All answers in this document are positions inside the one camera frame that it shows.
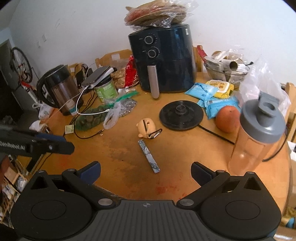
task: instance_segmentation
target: white wall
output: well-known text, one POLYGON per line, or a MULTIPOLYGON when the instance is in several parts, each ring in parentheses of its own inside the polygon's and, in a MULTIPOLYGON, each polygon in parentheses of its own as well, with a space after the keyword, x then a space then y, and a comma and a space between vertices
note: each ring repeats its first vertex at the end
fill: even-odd
POLYGON ((9 28, 5 28, 3 29, 2 31, 0 31, 0 45, 2 43, 4 43, 6 40, 9 40, 10 42, 10 45, 12 47, 15 46, 14 42, 13 42, 13 39, 11 37, 11 32, 10 32, 10 29, 9 28))
MULTIPOLYGON (((262 52, 277 81, 296 84, 296 13, 285 2, 197 1, 199 7, 186 21, 195 44, 202 44, 208 54, 235 44, 262 52)), ((41 75, 58 64, 90 65, 108 52, 130 48, 127 35, 132 30, 124 25, 125 6, 145 2, 21 0, 9 27, 16 46, 41 75)))

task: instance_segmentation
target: yellow package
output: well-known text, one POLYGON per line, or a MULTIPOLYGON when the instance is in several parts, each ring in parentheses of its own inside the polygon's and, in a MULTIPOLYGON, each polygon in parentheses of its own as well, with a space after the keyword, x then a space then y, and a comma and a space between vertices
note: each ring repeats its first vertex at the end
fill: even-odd
POLYGON ((226 99, 230 96, 230 93, 234 90, 234 85, 226 81, 221 80, 209 80, 207 85, 217 87, 219 90, 214 94, 214 97, 219 99, 226 99))

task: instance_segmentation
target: chair backrest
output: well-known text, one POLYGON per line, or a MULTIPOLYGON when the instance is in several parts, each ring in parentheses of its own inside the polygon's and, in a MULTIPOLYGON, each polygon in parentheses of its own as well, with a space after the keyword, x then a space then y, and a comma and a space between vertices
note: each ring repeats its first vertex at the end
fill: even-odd
POLYGON ((193 46, 193 53, 194 53, 194 59, 195 59, 195 66, 196 66, 196 71, 197 72, 202 72, 202 67, 203 67, 203 61, 200 55, 197 52, 197 47, 193 46))
POLYGON ((291 101, 291 105, 285 116, 285 121, 289 127, 288 141, 294 142, 296 131, 296 87, 292 83, 287 83, 285 92, 288 94, 291 101))
POLYGON ((105 54, 102 58, 96 58, 96 66, 107 66, 111 65, 113 61, 119 59, 128 59, 129 56, 132 54, 132 51, 129 49, 124 49, 120 51, 115 51, 113 53, 105 54))
MULTIPOLYGON (((131 54, 132 54, 132 51, 129 49, 124 49, 120 51, 115 51, 113 53, 105 54, 102 58, 95 59, 96 66, 99 67, 100 65, 101 66, 110 65, 112 61, 115 61, 118 59, 128 59, 131 54)), ((196 71, 202 72, 203 62, 202 62, 202 58, 197 53, 196 46, 193 46, 193 54, 195 59, 196 71)))
POLYGON ((81 65, 82 63, 74 63, 72 65, 68 65, 68 70, 73 78, 81 70, 81 65))

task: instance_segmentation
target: bicycle wheel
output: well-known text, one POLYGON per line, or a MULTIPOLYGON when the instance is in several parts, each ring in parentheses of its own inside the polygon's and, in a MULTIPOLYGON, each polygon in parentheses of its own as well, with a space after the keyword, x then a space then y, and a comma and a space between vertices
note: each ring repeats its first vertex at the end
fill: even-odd
POLYGON ((25 83, 32 82, 33 73, 31 65, 24 52, 18 47, 14 47, 10 51, 10 68, 17 72, 21 81, 25 83))

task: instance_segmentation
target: blue wet wipes package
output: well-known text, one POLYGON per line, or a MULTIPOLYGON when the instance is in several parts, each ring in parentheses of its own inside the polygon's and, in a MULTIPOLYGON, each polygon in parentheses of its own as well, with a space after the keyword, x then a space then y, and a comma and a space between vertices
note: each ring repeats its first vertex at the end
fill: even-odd
POLYGON ((212 119, 216 117, 219 110, 221 110, 224 106, 227 106, 227 105, 234 106, 239 110, 239 112, 241 111, 239 107, 239 102, 236 97, 205 101, 205 108, 206 108, 205 112, 207 114, 208 119, 212 119))
MULTIPOLYGON (((211 97, 209 100, 220 100, 219 98, 216 97, 211 97)), ((201 108, 205 108, 205 102, 203 100, 199 100, 197 102, 197 104, 201 107, 201 108)))
POLYGON ((195 83, 189 90, 185 92, 203 101, 209 100, 219 89, 217 87, 202 83, 195 83))

